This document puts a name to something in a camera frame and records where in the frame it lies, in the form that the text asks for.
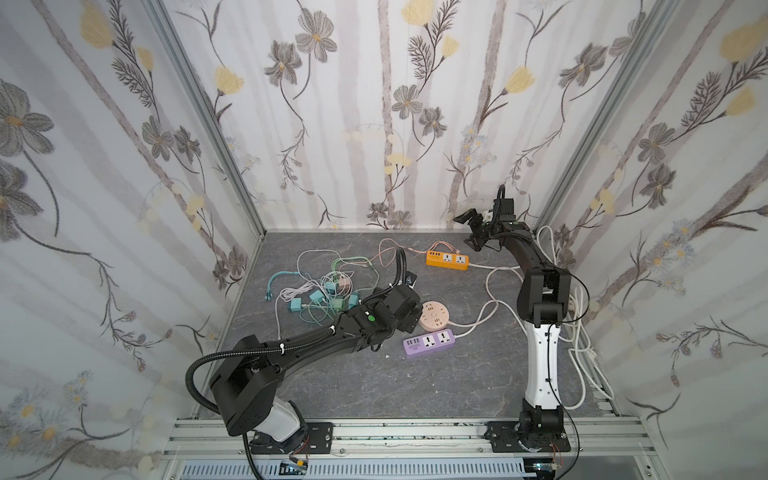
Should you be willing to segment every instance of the wall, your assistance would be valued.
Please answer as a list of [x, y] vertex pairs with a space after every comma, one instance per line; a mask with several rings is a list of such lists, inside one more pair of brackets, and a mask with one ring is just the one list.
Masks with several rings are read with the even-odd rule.
[[619, 406], [676, 480], [768, 466], [767, 15], [682, 2], [553, 223]]
[[267, 227], [537, 214], [651, 2], [165, 0]]
[[257, 239], [141, 4], [4, 2], [0, 44], [3, 475], [144, 478]]

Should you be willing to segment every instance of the table surface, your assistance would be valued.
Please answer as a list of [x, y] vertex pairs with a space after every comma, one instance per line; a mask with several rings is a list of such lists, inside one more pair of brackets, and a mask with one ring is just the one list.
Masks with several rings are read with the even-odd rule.
[[[264, 301], [266, 283], [280, 270], [296, 271], [296, 258], [304, 250], [331, 249], [342, 257], [372, 257], [379, 242], [391, 237], [405, 247], [426, 250], [437, 240], [445, 240], [469, 255], [472, 263], [490, 266], [514, 266], [515, 258], [506, 250], [485, 248], [473, 252], [464, 245], [467, 233], [268, 233], [254, 271], [245, 285], [232, 325], [222, 349], [229, 349], [244, 336], [255, 334], [260, 341], [277, 336], [275, 301]], [[384, 247], [392, 246], [385, 242]], [[385, 253], [389, 260], [393, 250]], [[427, 266], [425, 256], [406, 251], [408, 269], [418, 275], [415, 290], [423, 301], [436, 300], [457, 323], [477, 320], [486, 300], [485, 278], [490, 270], [470, 267], [467, 271]], [[310, 252], [301, 257], [300, 268], [312, 278], [331, 270], [337, 258], [330, 252]], [[381, 267], [379, 285], [395, 276], [395, 264]], [[349, 266], [355, 288], [372, 286], [376, 274], [370, 268]], [[272, 282], [274, 296], [287, 286], [298, 287], [303, 280], [281, 275]], [[489, 286], [494, 295], [515, 305], [521, 282], [510, 271], [494, 273]], [[279, 301], [280, 332], [294, 336], [317, 328], [303, 322], [298, 313]], [[452, 327], [455, 333], [465, 329]], [[305, 418], [349, 417], [517, 417], [528, 382], [528, 341], [512, 314], [503, 306], [471, 334], [458, 339], [451, 349], [409, 359], [402, 341], [424, 331], [417, 326], [413, 334], [400, 331], [384, 342], [380, 351], [370, 349], [351, 355], [326, 357], [285, 379], [277, 390], [283, 400], [293, 400]], [[558, 382], [561, 400], [575, 404], [581, 397], [578, 374], [560, 342]], [[600, 410], [590, 386], [581, 407], [573, 416], [596, 416]]]

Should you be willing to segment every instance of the power strip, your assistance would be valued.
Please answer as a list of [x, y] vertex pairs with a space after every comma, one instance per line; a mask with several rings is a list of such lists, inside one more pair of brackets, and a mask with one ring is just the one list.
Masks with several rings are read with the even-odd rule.
[[406, 355], [408, 358], [423, 355], [429, 352], [444, 350], [454, 346], [455, 344], [456, 337], [453, 336], [451, 329], [426, 333], [425, 335], [415, 336], [411, 339], [405, 339], [402, 341], [402, 346], [406, 349]]
[[427, 251], [427, 265], [442, 266], [443, 268], [452, 268], [455, 270], [467, 270], [469, 268], [469, 257], [460, 253], [438, 252], [436, 250]]

